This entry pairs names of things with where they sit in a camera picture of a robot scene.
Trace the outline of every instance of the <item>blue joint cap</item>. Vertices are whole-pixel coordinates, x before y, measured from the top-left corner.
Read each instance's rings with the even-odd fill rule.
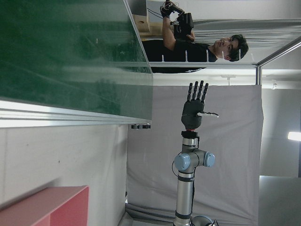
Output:
[[[204,157],[204,166],[212,167],[214,165],[214,163],[215,163],[214,154],[207,152]]]
[[[188,154],[180,154],[174,158],[174,165],[179,171],[186,170],[190,165],[190,157]]]

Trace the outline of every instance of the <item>robotic arm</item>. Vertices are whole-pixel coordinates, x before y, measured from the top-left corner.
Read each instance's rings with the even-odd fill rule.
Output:
[[[192,91],[192,83],[190,83],[187,101],[183,108],[181,121],[184,124],[186,131],[182,131],[182,152],[174,159],[175,166],[179,170],[174,226],[218,226],[216,220],[212,221],[206,216],[191,218],[194,198],[195,169],[198,166],[212,167],[215,162],[214,154],[196,148],[196,140],[199,137],[198,133],[194,130],[201,125],[202,117],[204,115],[218,117],[218,114],[204,112],[208,83],[205,84],[203,95],[201,97],[203,83],[204,82],[201,81],[198,89],[198,82],[196,81],[192,99],[190,99]]]

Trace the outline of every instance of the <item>black hair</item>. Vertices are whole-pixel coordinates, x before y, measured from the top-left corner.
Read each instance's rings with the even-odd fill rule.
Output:
[[[229,56],[231,58],[230,61],[238,61],[239,60],[239,50],[240,50],[240,58],[242,59],[247,51],[249,50],[248,44],[246,42],[245,37],[242,34],[235,34],[232,36],[232,39],[238,40],[238,48],[234,49],[230,52]]]

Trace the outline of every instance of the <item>pink shelf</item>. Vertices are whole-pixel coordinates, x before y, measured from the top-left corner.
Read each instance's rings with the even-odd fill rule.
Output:
[[[87,226],[88,186],[50,187],[0,212],[0,226]]]

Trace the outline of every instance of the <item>robotic hand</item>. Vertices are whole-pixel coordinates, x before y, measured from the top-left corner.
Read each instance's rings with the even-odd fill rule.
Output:
[[[204,81],[201,81],[200,86],[198,88],[198,81],[195,82],[192,99],[190,99],[191,91],[192,91],[192,83],[190,83],[189,85],[187,101],[184,104],[182,118],[181,118],[181,121],[187,130],[195,130],[196,128],[198,128],[202,123],[202,118],[203,118],[202,116],[208,115],[208,116],[219,117],[219,115],[216,113],[204,112],[205,97],[208,89],[208,83],[205,84],[203,95],[201,97],[203,84]]]

